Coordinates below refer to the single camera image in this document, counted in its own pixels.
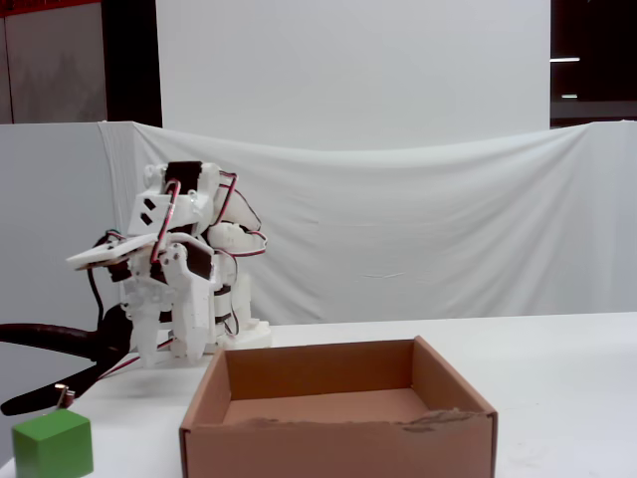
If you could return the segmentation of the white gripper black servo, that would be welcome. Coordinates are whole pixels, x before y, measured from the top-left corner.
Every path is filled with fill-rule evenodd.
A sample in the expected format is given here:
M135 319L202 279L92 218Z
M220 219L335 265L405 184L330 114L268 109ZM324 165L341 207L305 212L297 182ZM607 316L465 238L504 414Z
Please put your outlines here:
M159 308L173 305L173 332L177 352L189 362L204 355L210 336L210 301L216 284L214 251L185 233L168 233L155 262L156 237L140 236L144 243L125 254L131 277L123 281L123 303L132 321L131 339L141 365L156 362Z

